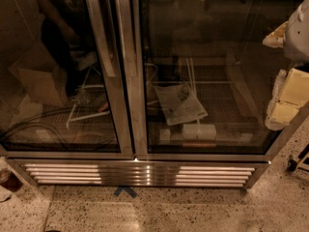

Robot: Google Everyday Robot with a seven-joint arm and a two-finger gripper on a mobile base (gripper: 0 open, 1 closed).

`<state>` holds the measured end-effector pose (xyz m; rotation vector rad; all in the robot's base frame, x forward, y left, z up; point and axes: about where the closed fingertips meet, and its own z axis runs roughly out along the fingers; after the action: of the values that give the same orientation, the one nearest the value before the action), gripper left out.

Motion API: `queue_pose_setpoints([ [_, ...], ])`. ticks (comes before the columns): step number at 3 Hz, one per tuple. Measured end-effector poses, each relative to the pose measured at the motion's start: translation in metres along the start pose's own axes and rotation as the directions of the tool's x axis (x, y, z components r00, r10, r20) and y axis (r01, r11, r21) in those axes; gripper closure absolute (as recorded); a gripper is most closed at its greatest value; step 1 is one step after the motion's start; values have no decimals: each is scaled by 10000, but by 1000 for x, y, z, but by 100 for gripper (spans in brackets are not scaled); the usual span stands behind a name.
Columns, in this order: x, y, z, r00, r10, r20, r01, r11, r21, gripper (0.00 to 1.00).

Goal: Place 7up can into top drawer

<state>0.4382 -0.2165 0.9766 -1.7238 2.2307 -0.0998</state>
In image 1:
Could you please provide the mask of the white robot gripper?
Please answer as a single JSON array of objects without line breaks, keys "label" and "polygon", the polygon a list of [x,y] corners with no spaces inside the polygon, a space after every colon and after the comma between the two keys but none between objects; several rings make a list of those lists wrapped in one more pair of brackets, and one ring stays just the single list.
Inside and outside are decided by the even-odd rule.
[{"label": "white robot gripper", "polygon": [[[303,2],[285,21],[268,34],[262,44],[282,48],[287,58],[309,62],[309,0]],[[309,72],[304,67],[280,70],[268,103],[265,126],[271,131],[287,127],[301,107],[309,102]]]}]

